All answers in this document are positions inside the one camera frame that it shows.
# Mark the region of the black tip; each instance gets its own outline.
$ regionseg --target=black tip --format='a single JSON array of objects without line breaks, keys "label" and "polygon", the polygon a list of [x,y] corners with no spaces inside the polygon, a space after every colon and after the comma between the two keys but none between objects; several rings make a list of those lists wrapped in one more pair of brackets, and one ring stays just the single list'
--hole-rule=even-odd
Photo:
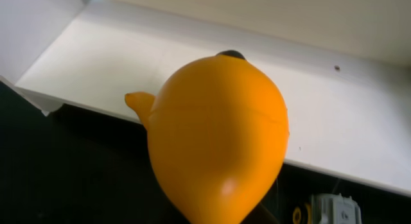
[{"label": "black tip", "polygon": [[243,54],[239,53],[238,51],[235,50],[228,50],[228,51],[222,51],[218,53],[217,55],[226,55],[226,56],[231,56],[234,58],[240,58],[242,60],[245,60]]}]

